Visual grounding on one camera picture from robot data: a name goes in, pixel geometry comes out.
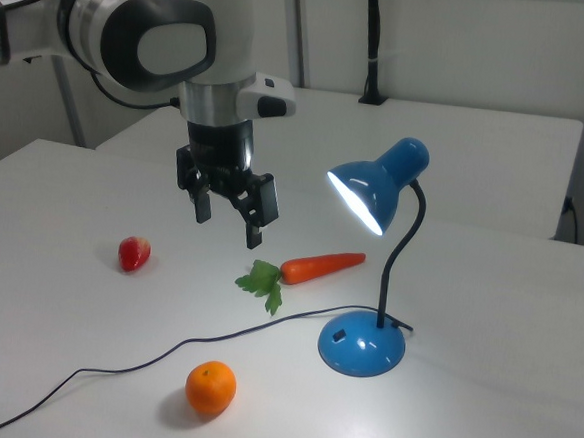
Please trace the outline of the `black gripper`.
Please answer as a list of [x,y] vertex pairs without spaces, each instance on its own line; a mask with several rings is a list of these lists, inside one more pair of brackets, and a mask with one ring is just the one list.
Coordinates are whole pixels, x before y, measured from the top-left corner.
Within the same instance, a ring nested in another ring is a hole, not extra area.
[[246,247],[262,240],[262,229],[279,217],[275,179],[252,173],[253,122],[204,126],[187,123],[189,145],[176,150],[177,185],[188,193],[198,224],[211,218],[209,188],[232,197],[245,221]]

